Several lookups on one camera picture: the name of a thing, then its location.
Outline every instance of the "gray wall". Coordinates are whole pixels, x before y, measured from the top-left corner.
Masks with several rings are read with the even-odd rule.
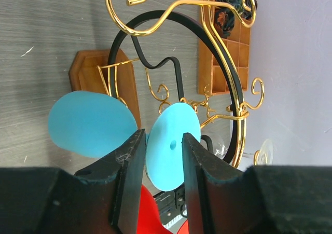
[[[175,0],[148,0],[133,7],[127,7],[125,1],[113,0],[124,22],[142,12],[166,9]],[[178,11],[198,19],[198,9],[183,6]],[[109,48],[118,31],[104,0],[0,0],[0,167],[56,166],[74,172],[93,161],[57,148],[47,134],[47,115],[55,101],[70,92],[68,69],[75,53]],[[178,57],[186,97],[203,99],[196,93],[198,40],[191,32],[167,22],[140,41],[151,63],[166,56]],[[122,49],[129,58],[136,57],[130,38]],[[149,131],[159,105],[149,94],[143,67],[135,63],[134,68],[142,123]],[[159,83],[168,85],[172,102],[176,102],[170,65],[152,71],[151,79],[155,90]],[[222,112],[229,96],[212,101]],[[204,119],[203,109],[200,117]],[[229,121],[220,120],[210,127],[228,143],[229,125]]]
[[[330,0],[258,0],[250,79],[266,99],[248,118],[248,153],[271,138],[275,164],[332,165],[331,12]]]

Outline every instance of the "white wall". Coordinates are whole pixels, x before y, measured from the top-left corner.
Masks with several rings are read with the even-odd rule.
[[[261,77],[266,97],[248,118],[245,151],[272,138],[274,164],[331,166],[332,0],[257,1],[250,81]]]

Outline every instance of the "wooden box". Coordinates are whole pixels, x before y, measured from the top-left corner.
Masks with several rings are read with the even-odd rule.
[[[250,28],[244,27],[238,19],[235,20],[234,29],[228,38],[224,39],[233,62],[237,68],[242,89],[248,87],[248,67],[250,51]],[[217,95],[229,93],[226,79],[212,53],[199,42],[199,74],[198,74],[198,93],[204,94],[206,87],[207,94]]]

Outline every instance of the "gold metal rack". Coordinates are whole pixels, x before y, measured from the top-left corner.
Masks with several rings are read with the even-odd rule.
[[[140,3],[145,2],[146,0],[127,0],[127,5],[128,6],[133,6],[133,5],[137,5]],[[153,25],[151,28],[146,29],[146,30],[135,30],[132,29],[128,26],[126,26],[117,16],[117,14],[114,11],[113,5],[112,5],[112,0],[105,0],[106,2],[106,8],[107,11],[109,13],[109,15],[111,16],[111,18],[113,19],[113,21],[116,23],[116,25],[125,33],[133,35],[133,36],[146,36],[149,34],[152,34],[153,32],[155,32],[162,24],[163,22],[167,19],[168,15],[173,11],[174,8],[176,8],[179,5],[183,5],[183,4],[187,4],[187,5],[198,5],[200,6],[201,9],[201,18],[202,18],[202,25],[203,28],[207,34],[207,36],[209,37],[210,41],[212,42],[213,46],[216,48],[219,57],[222,60],[222,63],[225,67],[226,70],[226,75],[228,77],[228,80],[230,81],[230,87],[231,87],[231,93],[234,100],[234,109],[237,112],[238,116],[231,116],[231,115],[224,115],[224,114],[215,114],[210,116],[210,112],[212,112],[212,110],[209,107],[209,97],[206,97],[204,101],[202,102],[195,102],[192,100],[186,100],[185,98],[182,98],[180,101],[181,102],[185,102],[188,103],[189,105],[191,105],[195,110],[197,110],[198,106],[203,106],[206,108],[207,110],[207,120],[202,123],[201,127],[204,128],[207,124],[209,124],[210,122],[212,122],[213,120],[217,119],[217,118],[224,118],[224,119],[230,119],[230,120],[235,120],[237,121],[237,128],[238,128],[238,135],[237,135],[237,145],[236,145],[236,152],[235,152],[235,156],[233,158],[232,161],[232,165],[234,167],[238,167],[242,154],[243,154],[243,150],[244,150],[244,144],[245,144],[245,136],[246,136],[246,118],[249,115],[249,112],[247,111],[247,108],[250,109],[258,109],[263,100],[264,100],[264,83],[262,82],[262,80],[260,78],[255,78],[253,83],[252,83],[252,93],[253,94],[261,94],[260,97],[260,101],[258,103],[258,105],[256,105],[255,107],[251,106],[250,104],[248,104],[247,102],[245,102],[245,100],[243,98],[239,98],[238,92],[236,90],[236,86],[234,83],[234,79],[232,77],[231,74],[231,70],[226,62],[225,57],[222,54],[221,49],[219,48],[218,44],[222,45],[223,48],[225,49],[227,55],[230,57],[230,53],[227,50],[227,47],[225,46],[224,42],[222,41],[221,37],[219,36],[218,32],[216,31],[214,24],[213,24],[213,17],[212,17],[212,7],[226,7],[229,8],[234,15],[236,16],[236,18],[238,18],[238,20],[241,22],[241,24],[245,27],[251,27],[256,19],[256,5],[255,5],[255,1],[254,0],[250,0],[251,2],[251,6],[249,7],[245,0],[241,0],[242,6],[245,10],[247,11],[251,11],[252,12],[252,20],[250,23],[246,23],[241,16],[238,14],[238,12],[236,11],[236,9],[228,4],[228,3],[224,3],[224,2],[214,2],[211,0],[178,0],[173,2],[166,10],[165,12],[162,14],[162,16],[159,18],[159,20],[155,23],[155,25]],[[168,102],[168,98],[169,98],[169,90],[166,87],[166,85],[161,84],[157,90],[157,92],[160,92],[161,88],[163,88],[166,93],[167,96],[165,99],[160,99],[156,96],[156,94],[153,92],[152,87],[151,87],[151,82],[150,82],[150,78],[149,78],[149,73],[148,70],[146,69],[146,74],[147,74],[147,79],[148,79],[148,84],[149,84],[149,89],[151,91],[151,94],[153,95],[153,97],[158,100],[159,102],[161,102],[160,106],[159,106],[159,113],[161,113],[161,109],[162,106],[167,104],[170,105],[171,103]],[[254,87],[256,82],[260,83],[261,86],[261,92],[259,91],[255,91]]]

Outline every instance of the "hexagonal wooden plaque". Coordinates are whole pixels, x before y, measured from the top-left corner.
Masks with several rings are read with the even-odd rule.
[[[69,78],[72,90],[86,90],[107,94],[102,78],[100,77],[97,65],[106,66],[109,50],[87,50],[79,51],[73,61],[69,71]],[[129,60],[125,53],[120,49],[116,62]],[[128,109],[134,115],[138,128],[141,128],[141,116],[135,74],[132,63],[124,64],[117,70],[117,84],[119,96],[128,105]]]

